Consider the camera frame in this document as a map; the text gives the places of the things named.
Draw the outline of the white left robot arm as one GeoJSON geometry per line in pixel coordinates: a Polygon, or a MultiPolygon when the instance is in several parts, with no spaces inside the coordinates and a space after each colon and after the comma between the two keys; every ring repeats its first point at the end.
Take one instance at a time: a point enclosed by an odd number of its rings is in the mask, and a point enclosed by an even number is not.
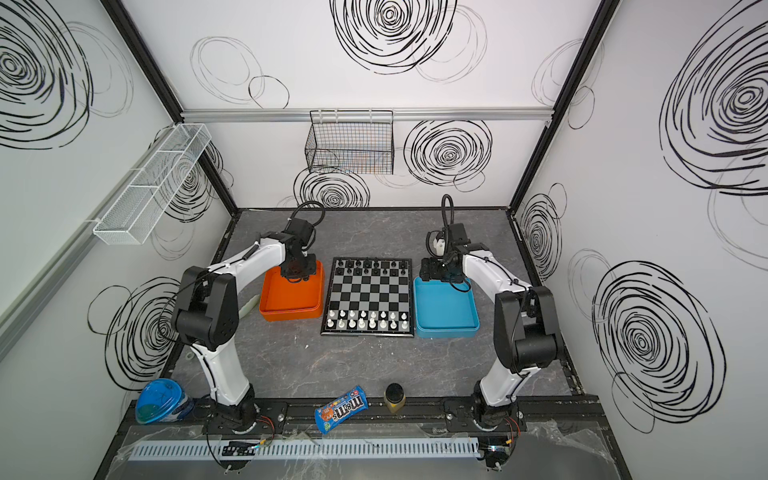
{"type": "Polygon", "coordinates": [[[201,364],[216,417],[233,430],[251,429],[258,416],[234,341],[238,295],[274,267],[288,280],[304,281],[314,274],[316,256],[308,250],[315,229],[315,224],[291,217],[283,230],[267,233],[240,253],[208,267],[190,267],[182,275],[172,329],[201,364]]]}

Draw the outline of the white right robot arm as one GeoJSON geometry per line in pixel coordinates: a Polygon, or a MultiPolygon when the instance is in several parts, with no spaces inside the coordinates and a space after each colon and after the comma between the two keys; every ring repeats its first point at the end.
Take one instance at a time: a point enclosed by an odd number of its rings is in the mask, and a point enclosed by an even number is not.
{"type": "Polygon", "coordinates": [[[426,234],[427,258],[420,277],[449,285],[469,283],[494,301],[496,359],[472,394],[478,427],[491,430],[516,418],[521,388],[554,360],[564,342],[551,291],[533,286],[504,267],[482,243],[473,243],[461,223],[426,234]]]}

